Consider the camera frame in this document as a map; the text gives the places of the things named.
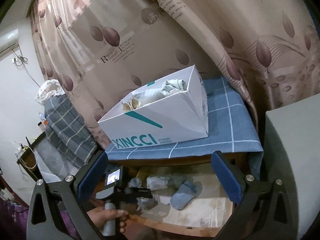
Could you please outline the person's left hand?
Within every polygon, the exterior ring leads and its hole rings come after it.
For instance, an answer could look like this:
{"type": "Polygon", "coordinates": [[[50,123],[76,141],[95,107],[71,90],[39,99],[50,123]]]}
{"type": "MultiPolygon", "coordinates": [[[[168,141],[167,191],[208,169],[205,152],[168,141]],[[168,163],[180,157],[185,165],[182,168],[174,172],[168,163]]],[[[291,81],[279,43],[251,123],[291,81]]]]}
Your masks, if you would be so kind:
{"type": "Polygon", "coordinates": [[[102,206],[96,207],[87,212],[94,225],[102,232],[103,227],[109,220],[119,219],[120,233],[126,231],[126,221],[129,213],[125,210],[109,209],[105,210],[102,206]]]}

